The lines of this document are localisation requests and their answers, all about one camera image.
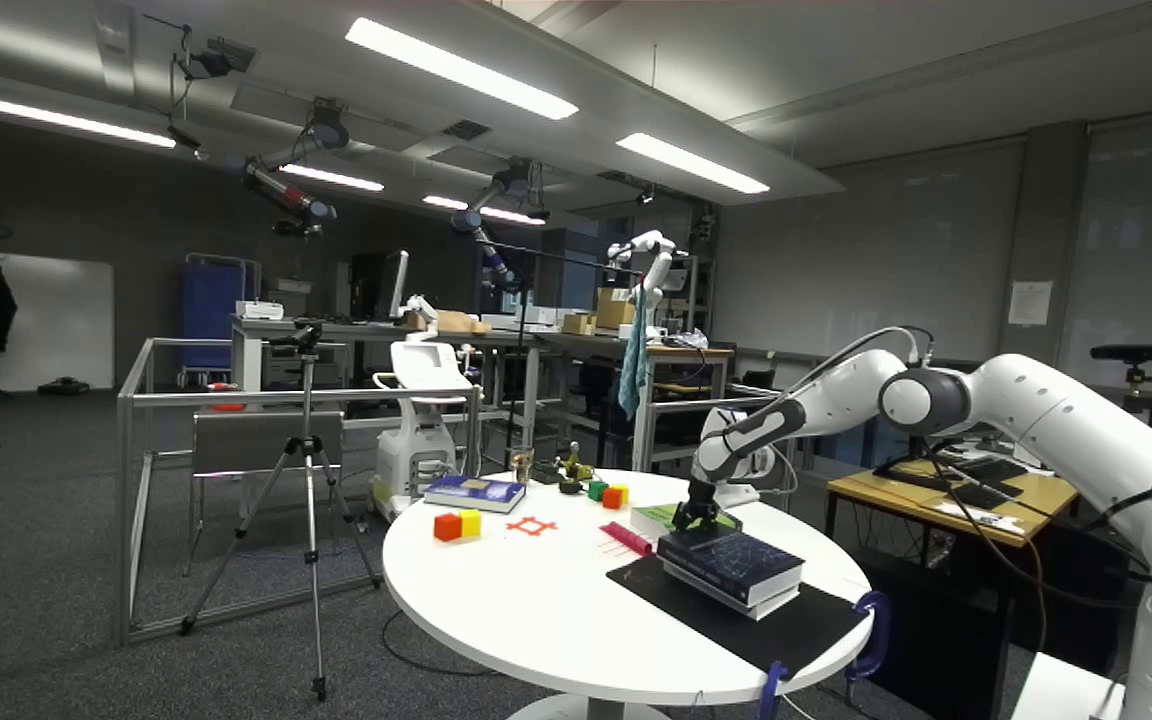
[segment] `table surface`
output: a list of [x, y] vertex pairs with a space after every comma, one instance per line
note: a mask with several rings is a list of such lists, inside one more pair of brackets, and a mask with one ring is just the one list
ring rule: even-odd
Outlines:
[[[597, 473], [627, 482], [632, 505], [682, 498], [687, 482], [646, 473]], [[384, 577], [395, 604], [440, 645], [514, 680], [617, 699], [617, 702], [747, 702], [765, 669], [732, 654], [657, 604], [608, 581], [634, 555], [600, 524], [632, 524], [583, 494], [533, 482], [513, 516], [485, 516], [480, 538], [433, 538], [433, 516], [412, 505], [384, 536]], [[536, 516], [552, 531], [529, 536], [509, 524]], [[802, 583], [855, 604], [868, 592], [858, 563], [811, 524], [768, 505], [732, 516], [758, 538], [802, 555]], [[819, 683], [858, 654], [873, 619], [858, 619], [828, 652], [802, 665], [782, 692]]]
[[[898, 466], [903, 473], [921, 473], [921, 477], [932, 478], [932, 463], [926, 460], [910, 460], [910, 463], [898, 463]], [[1010, 516], [1020, 524], [1020, 531], [985, 529], [985, 536], [995, 538], [995, 542], [1006, 542], [1006, 548], [1027, 548], [1027, 538], [1036, 531], [1042, 531], [1049, 518], [1061, 516], [1079, 494], [1061, 477], [1016, 477], [1016, 478], [1004, 478], [1004, 482], [1020, 489], [1020, 494], [1006, 498], [1006, 505], [995, 505], [992, 513], [995, 516]], [[903, 478], [886, 478], [886, 477], [874, 477], [874, 473], [851, 473], [851, 477], [828, 478], [828, 490], [843, 494], [843, 498], [855, 498], [855, 505], [874, 505], [874, 506], [910, 516], [921, 524], [934, 524], [934, 529], [953, 529], [953, 531], [977, 536], [972, 518], [962, 518], [960, 513], [934, 506], [934, 505], [948, 498], [940, 489], [903, 482]]]

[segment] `wall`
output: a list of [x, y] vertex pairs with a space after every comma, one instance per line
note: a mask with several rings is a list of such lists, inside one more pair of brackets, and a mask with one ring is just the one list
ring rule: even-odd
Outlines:
[[[1069, 184], [1079, 193], [1064, 201], [1069, 258], [1053, 258], [1053, 315], [1064, 315], [1053, 362], [1087, 384], [1120, 384], [1125, 366], [1087, 360], [1087, 346], [1152, 342], [1152, 114], [1082, 131], [1079, 184]], [[1020, 272], [1006, 265], [1023, 238], [1027, 142], [833, 168], [847, 187], [839, 196], [728, 213], [716, 337], [822, 354], [864, 328], [903, 318], [926, 322], [940, 354], [1010, 346], [1006, 278]]]
[[324, 238], [289, 238], [273, 231], [279, 213], [245, 193], [237, 173], [0, 125], [0, 251], [113, 265], [115, 381], [145, 337], [180, 337], [188, 251], [257, 258], [264, 278], [312, 278], [312, 313], [333, 313], [333, 276], [364, 246], [412, 246], [412, 292], [476, 278], [476, 251], [449, 216], [317, 193], [339, 219]]

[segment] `floor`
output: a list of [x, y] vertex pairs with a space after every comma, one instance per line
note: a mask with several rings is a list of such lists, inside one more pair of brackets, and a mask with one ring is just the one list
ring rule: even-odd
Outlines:
[[[188, 425], [148, 427], [151, 443], [184, 443]], [[569, 434], [544, 427], [544, 450]], [[775, 505], [822, 518], [828, 466], [779, 482]], [[113, 395], [0, 395], [0, 717], [509, 717], [544, 687], [485, 672], [414, 633], [384, 592], [348, 586], [324, 599], [327, 699], [317, 702], [306, 604], [199, 627], [113, 645], [118, 622], [115, 566], [125, 551], [115, 478], [115, 398]], [[184, 490], [158, 490], [145, 615], [192, 604], [225, 536], [202, 536], [196, 563], [184, 555]], [[379, 555], [384, 524], [364, 531], [364, 551]], [[216, 595], [241, 595], [241, 581], [261, 586], [305, 586], [301, 513], [266, 513], [245, 563]], [[324, 581], [361, 577], [348, 538], [324, 538]], [[910, 702], [874, 683], [828, 683], [792, 695], [779, 717], [883, 717], [921, 720]], [[756, 717], [756, 707], [664, 707], [669, 717]]]

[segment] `wooden desk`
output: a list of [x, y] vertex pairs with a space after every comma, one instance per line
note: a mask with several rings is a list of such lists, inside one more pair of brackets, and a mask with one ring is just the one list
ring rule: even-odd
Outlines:
[[[926, 460], [910, 460], [910, 463], [898, 463], [898, 466], [932, 478], [932, 463]], [[1061, 516], [1079, 494], [1061, 477], [1016, 477], [1016, 478], [1004, 478], [1004, 482], [1020, 489], [1020, 494], [998, 505], [998, 506], [992, 506], [992, 513], [995, 516], [1016, 516], [1020, 531], [998, 531], [998, 529], [985, 529], [981, 524], [985, 536], [992, 542], [1004, 542], [1004, 548], [1027, 548], [1030, 536], [1042, 531], [1053, 524], [1053, 516]], [[851, 477], [828, 478], [828, 506], [822, 506], [828, 536], [833, 536], [833, 518], [835, 518], [835, 498], [883, 506], [883, 513], [907, 516], [907, 518], [915, 518], [922, 529], [948, 529], [948, 531], [960, 531], [960, 536], [981, 536], [967, 516], [934, 506], [934, 505], [948, 498], [943, 489], [903, 482], [903, 478], [886, 478], [886, 477], [874, 477], [874, 473], [851, 473]]]

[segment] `round white table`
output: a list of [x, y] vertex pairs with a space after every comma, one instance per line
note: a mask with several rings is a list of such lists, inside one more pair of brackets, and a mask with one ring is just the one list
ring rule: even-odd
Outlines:
[[[597, 473], [627, 482], [627, 505], [675, 505], [687, 482], [651, 473]], [[480, 538], [440, 542], [433, 518], [449, 506], [412, 505], [384, 536], [384, 581], [395, 604], [452, 652], [556, 687], [573, 699], [540, 699], [519, 717], [619, 717], [619, 702], [753, 702], [765, 672], [675, 615], [608, 581], [634, 551], [617, 542], [603, 524], [632, 524], [627, 506], [608, 513], [588, 494], [558, 494], [533, 482], [513, 516], [485, 513]], [[868, 592], [858, 563], [811, 524], [768, 505], [744, 505], [732, 516], [744, 531], [802, 555], [802, 583], [855, 604]], [[868, 645], [873, 615], [839, 636], [811, 665], [795, 669], [779, 692], [835, 677]]]

